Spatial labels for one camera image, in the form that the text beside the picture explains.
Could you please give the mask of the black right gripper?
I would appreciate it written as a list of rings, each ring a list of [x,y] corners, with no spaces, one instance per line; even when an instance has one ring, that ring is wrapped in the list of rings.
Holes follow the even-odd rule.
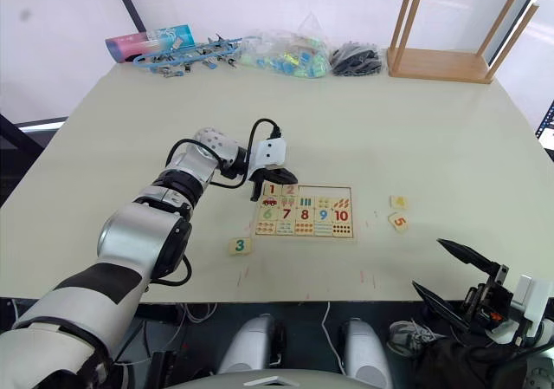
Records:
[[[505,265],[494,265],[479,252],[451,240],[437,238],[449,254],[465,264],[471,264],[489,276],[486,283],[471,287],[461,305],[462,316],[454,307],[421,284],[413,281],[412,286],[427,306],[443,320],[461,331],[468,331],[470,324],[479,325],[492,331],[509,319],[513,293],[503,284],[509,268]]]

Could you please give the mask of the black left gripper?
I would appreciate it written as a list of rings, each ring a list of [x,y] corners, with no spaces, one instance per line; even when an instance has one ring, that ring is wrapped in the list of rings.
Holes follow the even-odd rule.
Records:
[[[297,177],[285,168],[267,169],[260,168],[252,174],[253,189],[250,197],[251,202],[257,202],[261,196],[263,182],[268,181],[277,185],[297,184]]]

